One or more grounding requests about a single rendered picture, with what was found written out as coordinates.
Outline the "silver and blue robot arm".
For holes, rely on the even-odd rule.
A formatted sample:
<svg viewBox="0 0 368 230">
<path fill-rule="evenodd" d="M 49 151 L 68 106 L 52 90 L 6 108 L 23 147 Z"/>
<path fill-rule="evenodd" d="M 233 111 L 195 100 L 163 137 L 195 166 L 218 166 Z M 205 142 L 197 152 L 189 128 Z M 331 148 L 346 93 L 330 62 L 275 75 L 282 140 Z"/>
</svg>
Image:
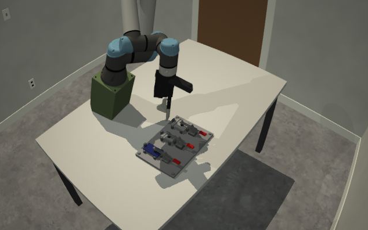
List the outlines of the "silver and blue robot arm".
<svg viewBox="0 0 368 230">
<path fill-rule="evenodd" d="M 171 77 L 178 66 L 179 42 L 163 32 L 153 32 L 156 0 L 120 0 L 123 37 L 111 41 L 101 80 L 108 86 L 122 85 L 127 79 L 126 65 L 153 61 L 160 55 L 159 73 Z M 155 35 L 151 35 L 155 34 Z M 168 83 L 191 93 L 193 84 L 176 76 Z"/>
</svg>

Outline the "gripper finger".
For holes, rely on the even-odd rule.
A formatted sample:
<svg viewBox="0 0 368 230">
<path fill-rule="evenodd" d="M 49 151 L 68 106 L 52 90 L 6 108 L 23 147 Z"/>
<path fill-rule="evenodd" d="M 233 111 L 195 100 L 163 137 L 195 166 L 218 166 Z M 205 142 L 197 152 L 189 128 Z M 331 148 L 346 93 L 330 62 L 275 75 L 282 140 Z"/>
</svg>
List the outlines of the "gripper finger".
<svg viewBox="0 0 368 230">
<path fill-rule="evenodd" d="M 169 115 L 170 115 L 171 97 L 172 97 L 172 92 L 169 93 L 168 100 L 167 98 L 164 98 L 162 104 L 157 106 L 157 110 L 166 113 L 166 121 L 168 121 Z"/>
</svg>

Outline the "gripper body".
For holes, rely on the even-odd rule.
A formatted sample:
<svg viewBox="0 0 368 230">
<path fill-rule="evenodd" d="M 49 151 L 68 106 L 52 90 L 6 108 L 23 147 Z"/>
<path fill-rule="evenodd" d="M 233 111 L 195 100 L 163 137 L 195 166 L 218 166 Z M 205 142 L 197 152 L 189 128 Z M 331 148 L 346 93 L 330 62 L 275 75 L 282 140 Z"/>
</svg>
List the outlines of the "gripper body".
<svg viewBox="0 0 368 230">
<path fill-rule="evenodd" d="M 176 77 L 176 74 L 171 77 L 162 76 L 158 70 L 155 73 L 155 85 L 154 85 L 154 97 L 155 98 L 167 98 L 170 92 L 174 91 L 174 85 L 168 83 L 169 80 Z"/>
</svg>

